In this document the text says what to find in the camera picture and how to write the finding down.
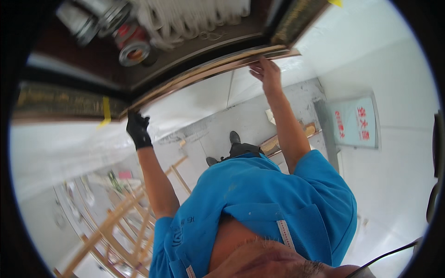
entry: black glove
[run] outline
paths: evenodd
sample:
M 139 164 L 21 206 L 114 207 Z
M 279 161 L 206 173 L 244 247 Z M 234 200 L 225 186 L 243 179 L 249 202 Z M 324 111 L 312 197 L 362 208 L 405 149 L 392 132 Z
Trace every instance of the black glove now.
M 135 112 L 128 112 L 127 133 L 133 139 L 136 150 L 144 147 L 153 147 L 150 135 L 148 135 L 147 127 L 150 117 L 142 118 Z

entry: blue shirt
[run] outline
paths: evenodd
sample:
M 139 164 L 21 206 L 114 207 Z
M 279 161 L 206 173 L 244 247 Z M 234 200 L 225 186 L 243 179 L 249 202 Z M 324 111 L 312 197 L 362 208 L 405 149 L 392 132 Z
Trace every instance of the blue shirt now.
M 354 195 L 318 150 L 293 175 L 261 155 L 244 154 L 207 169 L 174 218 L 156 221 L 150 277 L 207 274 L 221 213 L 254 233 L 283 243 L 285 220 L 295 250 L 308 260 L 339 266 L 357 225 Z

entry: pink object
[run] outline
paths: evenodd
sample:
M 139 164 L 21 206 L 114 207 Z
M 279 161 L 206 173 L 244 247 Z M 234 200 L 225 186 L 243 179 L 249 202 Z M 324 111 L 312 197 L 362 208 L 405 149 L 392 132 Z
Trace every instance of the pink object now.
M 119 172 L 120 179 L 132 178 L 131 171 Z

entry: sign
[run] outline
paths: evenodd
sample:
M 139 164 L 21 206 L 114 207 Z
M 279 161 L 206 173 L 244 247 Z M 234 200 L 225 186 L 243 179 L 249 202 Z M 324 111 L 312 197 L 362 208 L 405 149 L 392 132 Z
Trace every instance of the sign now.
M 336 144 L 378 148 L 372 96 L 333 101 L 327 109 Z

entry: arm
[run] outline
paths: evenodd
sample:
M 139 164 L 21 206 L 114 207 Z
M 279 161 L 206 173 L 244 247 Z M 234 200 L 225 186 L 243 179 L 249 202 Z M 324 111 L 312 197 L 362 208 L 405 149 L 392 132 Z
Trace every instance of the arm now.
M 289 172 L 293 173 L 298 160 L 310 152 L 311 147 L 281 88 L 280 69 L 264 57 L 250 68 L 251 74 L 263 83 L 264 94 L 277 124 L 279 145 Z
M 150 118 L 142 118 L 135 113 L 128 114 L 127 132 L 136 145 L 139 163 L 144 175 L 145 187 L 157 219 L 174 217 L 179 208 L 179 201 L 174 189 L 161 169 L 154 153 L 147 127 Z

